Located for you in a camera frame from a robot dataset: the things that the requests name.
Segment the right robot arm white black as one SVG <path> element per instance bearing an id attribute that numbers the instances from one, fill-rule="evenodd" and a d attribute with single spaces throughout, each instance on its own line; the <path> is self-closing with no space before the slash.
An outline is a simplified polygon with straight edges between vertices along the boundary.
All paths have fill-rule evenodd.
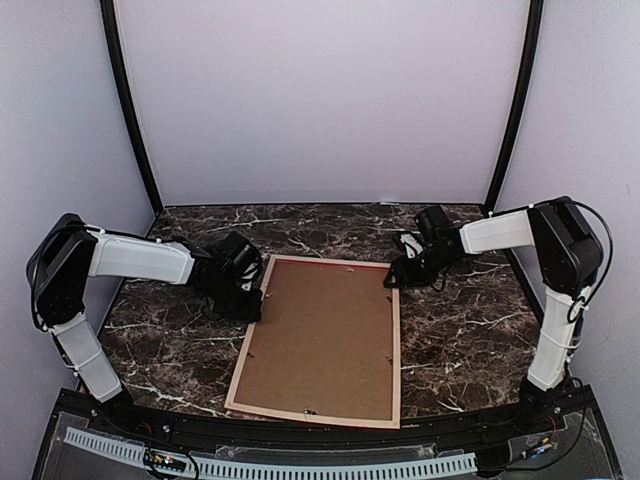
<path id="1" fill-rule="evenodd" d="M 433 287 L 459 260 L 490 251 L 531 247 L 545 286 L 545 305 L 534 358 L 523 381 L 549 392 L 565 379 L 581 339 L 584 313 L 609 274 L 614 240 L 600 241 L 586 219 L 592 207 L 563 196 L 456 224 L 439 206 L 414 218 L 418 231 L 398 231 L 400 254 L 387 271 L 388 289 Z"/>

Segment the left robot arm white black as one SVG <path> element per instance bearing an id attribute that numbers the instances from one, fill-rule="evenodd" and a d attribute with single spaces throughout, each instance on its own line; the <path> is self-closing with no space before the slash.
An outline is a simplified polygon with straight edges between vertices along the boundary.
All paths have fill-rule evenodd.
<path id="1" fill-rule="evenodd" d="M 50 333 L 62 358 L 93 399 L 101 417 L 120 436 L 141 427 L 140 412 L 124 399 L 126 389 L 86 316 L 88 279 L 118 277 L 188 286 L 210 298 L 223 317 L 256 323 L 262 293 L 259 250 L 231 232 L 200 248 L 186 240 L 150 240 L 62 215 L 36 248 L 25 268 L 34 326 Z"/>

